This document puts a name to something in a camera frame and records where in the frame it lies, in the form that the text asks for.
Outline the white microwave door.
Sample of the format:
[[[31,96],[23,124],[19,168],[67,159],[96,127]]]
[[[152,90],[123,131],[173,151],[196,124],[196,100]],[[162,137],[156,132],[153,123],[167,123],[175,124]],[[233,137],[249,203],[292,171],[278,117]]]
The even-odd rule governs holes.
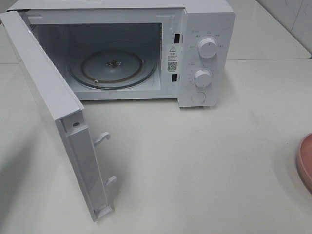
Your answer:
[[[114,209],[107,189],[117,178],[102,178],[95,152],[110,134],[104,132],[92,139],[82,103],[31,32],[27,16],[10,11],[2,13],[0,20],[39,112],[56,142],[66,150],[91,219],[96,222]]]

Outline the upper white power knob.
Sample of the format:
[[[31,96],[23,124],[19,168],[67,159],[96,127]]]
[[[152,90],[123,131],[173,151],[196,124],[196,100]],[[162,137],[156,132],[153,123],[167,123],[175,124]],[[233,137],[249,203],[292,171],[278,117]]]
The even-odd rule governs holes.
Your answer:
[[[210,59],[217,54],[218,42],[213,37],[205,37],[198,42],[197,48],[203,59]]]

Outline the white microwave oven body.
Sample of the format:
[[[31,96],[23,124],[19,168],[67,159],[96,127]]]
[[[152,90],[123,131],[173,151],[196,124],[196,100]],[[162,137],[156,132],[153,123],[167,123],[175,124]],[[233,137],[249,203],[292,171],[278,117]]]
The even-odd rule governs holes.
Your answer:
[[[225,0],[19,0],[10,11],[27,16],[31,32],[79,101],[176,99],[181,107],[217,103],[235,21]],[[205,37],[218,42],[212,58],[198,53]],[[118,90],[90,88],[70,75],[74,55],[115,49],[153,56],[154,73]],[[199,88],[194,74],[202,69],[213,78]],[[206,94],[203,104],[192,102],[196,92]]]

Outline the round door release button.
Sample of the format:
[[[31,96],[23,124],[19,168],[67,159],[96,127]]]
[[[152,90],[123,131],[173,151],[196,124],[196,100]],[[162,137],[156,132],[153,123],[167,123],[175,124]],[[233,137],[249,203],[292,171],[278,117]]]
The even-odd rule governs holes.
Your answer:
[[[192,95],[191,100],[196,105],[203,104],[206,101],[206,94],[204,92],[196,92]]]

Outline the white timer knob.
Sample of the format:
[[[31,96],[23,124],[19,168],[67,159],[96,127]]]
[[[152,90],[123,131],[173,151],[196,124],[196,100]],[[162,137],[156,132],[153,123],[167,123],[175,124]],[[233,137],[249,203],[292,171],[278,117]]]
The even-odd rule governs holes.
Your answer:
[[[212,72],[206,69],[198,70],[194,74],[195,85],[199,88],[209,86],[212,82],[212,78],[213,78]]]

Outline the pink round plate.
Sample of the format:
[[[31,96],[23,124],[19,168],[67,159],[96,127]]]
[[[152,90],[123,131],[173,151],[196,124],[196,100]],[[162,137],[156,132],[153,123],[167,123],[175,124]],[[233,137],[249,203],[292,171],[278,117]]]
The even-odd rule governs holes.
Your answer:
[[[299,144],[296,156],[298,174],[309,190],[312,192],[312,134],[306,135]]]

